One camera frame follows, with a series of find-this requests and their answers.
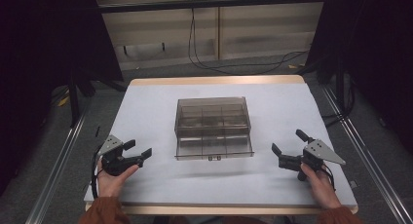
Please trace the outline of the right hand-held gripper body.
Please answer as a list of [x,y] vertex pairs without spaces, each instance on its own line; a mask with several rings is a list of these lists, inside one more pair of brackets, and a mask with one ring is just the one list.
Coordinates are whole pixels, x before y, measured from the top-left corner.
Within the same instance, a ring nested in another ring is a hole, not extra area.
[[304,181],[307,176],[302,171],[300,165],[302,163],[309,166],[313,171],[321,171],[325,173],[331,182],[334,181],[333,174],[325,162],[344,165],[346,162],[337,155],[329,146],[319,139],[314,139],[303,148],[303,152],[299,156],[289,156],[282,154],[279,158],[279,167],[297,171],[297,178]]

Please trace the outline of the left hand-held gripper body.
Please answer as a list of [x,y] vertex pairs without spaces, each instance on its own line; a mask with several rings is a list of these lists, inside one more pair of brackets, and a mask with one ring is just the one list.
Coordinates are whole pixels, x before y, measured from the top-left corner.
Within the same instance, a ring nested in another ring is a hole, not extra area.
[[123,156],[124,143],[126,142],[110,134],[97,151],[97,155],[101,158],[102,168],[110,175],[118,176],[133,165],[143,167],[144,160],[141,155],[129,158]]

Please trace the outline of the clear plastic compartment box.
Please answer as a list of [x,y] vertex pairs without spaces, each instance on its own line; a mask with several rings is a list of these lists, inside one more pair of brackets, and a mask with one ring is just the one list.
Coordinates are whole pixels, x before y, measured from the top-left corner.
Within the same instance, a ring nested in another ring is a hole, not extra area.
[[244,96],[179,99],[174,131],[178,161],[221,161],[254,155]]

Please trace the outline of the person's left hand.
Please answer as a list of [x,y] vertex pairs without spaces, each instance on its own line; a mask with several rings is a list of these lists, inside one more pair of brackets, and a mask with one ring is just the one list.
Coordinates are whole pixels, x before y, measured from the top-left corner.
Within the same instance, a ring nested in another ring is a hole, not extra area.
[[108,174],[102,168],[101,161],[98,161],[97,168],[99,171],[97,175],[98,196],[118,198],[121,195],[125,182],[138,171],[139,166],[133,165],[118,176]]

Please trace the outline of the person's right hand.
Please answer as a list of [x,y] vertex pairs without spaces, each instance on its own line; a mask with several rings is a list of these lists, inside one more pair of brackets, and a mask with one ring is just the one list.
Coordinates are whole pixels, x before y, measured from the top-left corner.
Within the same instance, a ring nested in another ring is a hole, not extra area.
[[315,172],[304,163],[302,163],[300,167],[311,184],[314,199],[322,208],[333,209],[341,206],[329,178],[325,173]]

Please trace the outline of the white table mat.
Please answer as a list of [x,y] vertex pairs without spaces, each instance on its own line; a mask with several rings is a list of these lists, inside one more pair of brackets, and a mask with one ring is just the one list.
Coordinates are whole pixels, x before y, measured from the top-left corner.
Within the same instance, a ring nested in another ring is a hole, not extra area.
[[[174,122],[181,98],[243,96],[251,124],[251,157],[176,160]],[[305,84],[150,85],[128,88],[111,134],[135,140],[128,155],[153,155],[129,178],[120,197],[136,205],[312,206],[307,182],[278,166],[271,147],[299,155],[296,136],[328,141],[317,104]]]

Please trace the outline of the black metal stand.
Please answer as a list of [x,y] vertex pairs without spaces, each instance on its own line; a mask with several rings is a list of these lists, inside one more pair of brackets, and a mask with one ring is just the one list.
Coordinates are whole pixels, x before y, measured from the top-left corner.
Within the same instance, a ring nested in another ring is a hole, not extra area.
[[80,109],[79,109],[79,101],[78,101],[78,95],[77,95],[75,71],[73,69],[70,70],[70,75],[69,75],[69,80],[68,80],[68,90],[69,90],[70,107],[71,107],[70,127],[74,128],[80,118]]

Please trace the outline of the black curtain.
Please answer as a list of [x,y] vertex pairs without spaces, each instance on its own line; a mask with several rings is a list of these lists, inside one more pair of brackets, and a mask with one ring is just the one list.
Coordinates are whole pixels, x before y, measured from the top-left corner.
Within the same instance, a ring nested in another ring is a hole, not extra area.
[[413,154],[413,0],[324,0],[307,63],[348,71]]
[[0,196],[31,152],[53,91],[123,75],[96,0],[0,0]]

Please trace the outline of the metal floor rail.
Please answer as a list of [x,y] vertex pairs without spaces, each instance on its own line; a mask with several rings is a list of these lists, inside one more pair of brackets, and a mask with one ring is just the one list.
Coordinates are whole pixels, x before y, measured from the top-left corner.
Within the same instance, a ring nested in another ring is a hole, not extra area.
[[413,224],[413,156],[385,128],[369,103],[357,97],[355,108],[343,117],[337,97],[320,88],[321,111],[335,149],[347,161],[345,175],[365,224]]
[[85,117],[86,113],[82,113],[75,122],[74,126],[70,129],[47,182],[45,183],[41,194],[37,198],[24,224],[42,224],[56,192],[57,185],[60,182],[67,165],[71,151],[73,150],[78,139],[78,135],[84,125]]

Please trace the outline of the black horizontal frame bar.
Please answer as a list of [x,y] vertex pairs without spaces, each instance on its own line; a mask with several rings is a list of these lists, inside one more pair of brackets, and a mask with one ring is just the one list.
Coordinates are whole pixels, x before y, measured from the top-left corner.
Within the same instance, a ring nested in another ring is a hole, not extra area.
[[184,0],[171,2],[155,2],[141,4],[99,5],[96,9],[102,14],[149,12],[183,9],[204,9],[217,7],[240,7],[258,5],[304,4],[318,3],[325,0]]

